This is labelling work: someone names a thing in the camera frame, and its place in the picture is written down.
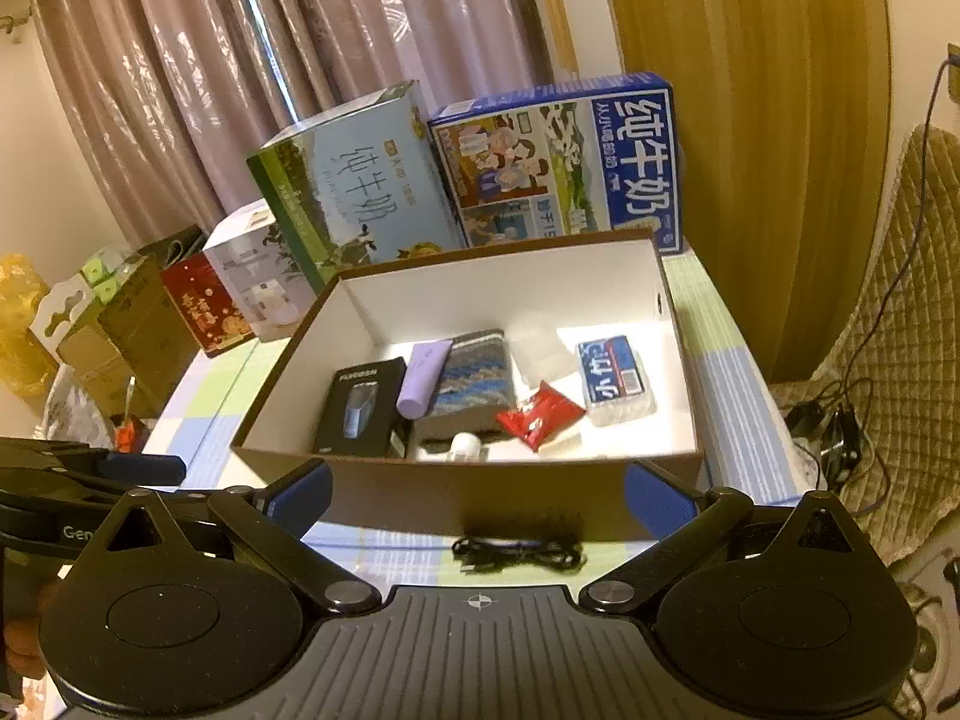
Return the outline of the person's left hand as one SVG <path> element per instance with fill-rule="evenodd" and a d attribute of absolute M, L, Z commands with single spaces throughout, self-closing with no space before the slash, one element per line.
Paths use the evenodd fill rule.
<path fill-rule="evenodd" d="M 47 668 L 39 644 L 43 616 L 59 596 L 59 564 L 29 567 L 7 561 L 2 578 L 2 655 L 21 678 L 43 679 Z"/>

